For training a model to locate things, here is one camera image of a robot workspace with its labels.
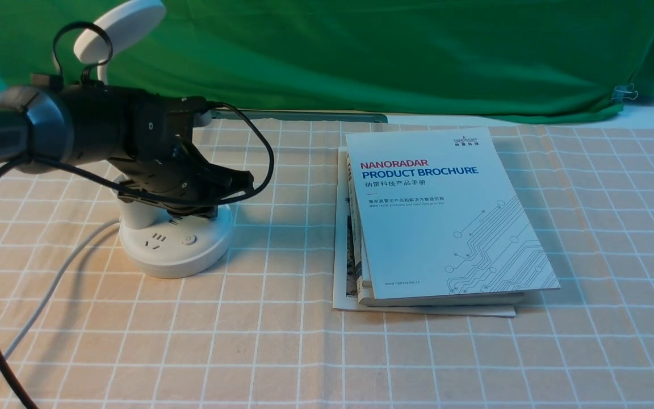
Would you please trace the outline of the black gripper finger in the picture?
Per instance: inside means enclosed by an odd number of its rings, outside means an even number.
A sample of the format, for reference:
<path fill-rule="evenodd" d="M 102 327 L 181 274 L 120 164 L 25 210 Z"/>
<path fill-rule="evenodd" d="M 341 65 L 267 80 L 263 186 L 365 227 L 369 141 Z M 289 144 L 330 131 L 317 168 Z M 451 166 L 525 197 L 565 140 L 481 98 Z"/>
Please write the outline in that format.
<path fill-rule="evenodd" d="M 217 204 L 231 204 L 254 196 L 254 176 L 249 171 L 208 164 L 207 198 Z"/>

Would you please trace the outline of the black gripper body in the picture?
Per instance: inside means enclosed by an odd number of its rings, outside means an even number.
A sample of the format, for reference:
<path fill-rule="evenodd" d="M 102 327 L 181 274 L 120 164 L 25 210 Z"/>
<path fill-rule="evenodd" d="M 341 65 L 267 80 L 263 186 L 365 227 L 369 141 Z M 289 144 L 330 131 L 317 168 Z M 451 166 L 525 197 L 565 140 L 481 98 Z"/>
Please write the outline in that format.
<path fill-rule="evenodd" d="M 159 207 L 167 209 L 174 216 L 192 215 L 205 219 L 218 216 L 216 206 L 202 204 L 219 200 L 219 171 L 205 160 L 189 140 L 177 136 L 170 151 L 155 160 L 117 158 L 114 167 L 129 179 L 129 182 L 124 183 L 127 188 L 197 203 L 185 206 L 158 202 Z"/>

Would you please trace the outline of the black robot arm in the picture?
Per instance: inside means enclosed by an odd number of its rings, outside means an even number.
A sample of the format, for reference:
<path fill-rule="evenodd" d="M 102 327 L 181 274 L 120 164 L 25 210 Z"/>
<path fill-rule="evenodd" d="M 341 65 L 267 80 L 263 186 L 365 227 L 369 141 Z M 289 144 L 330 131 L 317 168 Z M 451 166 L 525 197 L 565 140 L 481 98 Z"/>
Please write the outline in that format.
<path fill-rule="evenodd" d="M 219 104 L 125 86 L 13 86 L 0 93 L 0 165 L 26 174 L 64 170 L 107 186 L 123 203 L 215 218 L 220 205 L 264 189 L 248 171 L 210 163 L 192 142 Z"/>

